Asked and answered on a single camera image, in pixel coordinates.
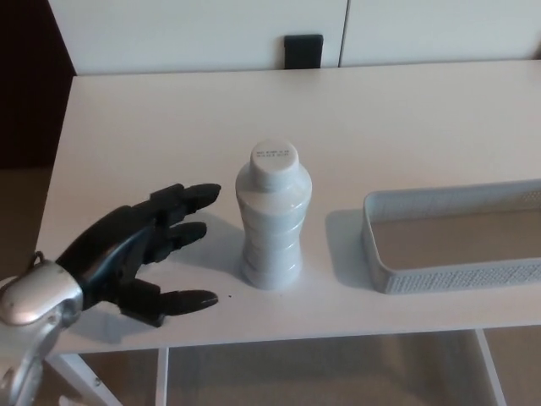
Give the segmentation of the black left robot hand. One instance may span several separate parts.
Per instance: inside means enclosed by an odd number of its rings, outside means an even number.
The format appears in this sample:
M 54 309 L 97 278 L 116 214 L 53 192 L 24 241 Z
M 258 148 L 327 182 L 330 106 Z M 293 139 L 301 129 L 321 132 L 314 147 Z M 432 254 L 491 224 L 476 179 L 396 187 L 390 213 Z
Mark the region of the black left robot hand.
M 204 310 L 218 302 L 207 290 L 162 292 L 136 277 L 139 269 L 202 239 L 203 222 L 185 217 L 213 204 L 218 184 L 174 184 L 134 206 L 120 206 L 86 229 L 58 258 L 82 289 L 84 310 L 108 302 L 153 327 L 168 316 Z

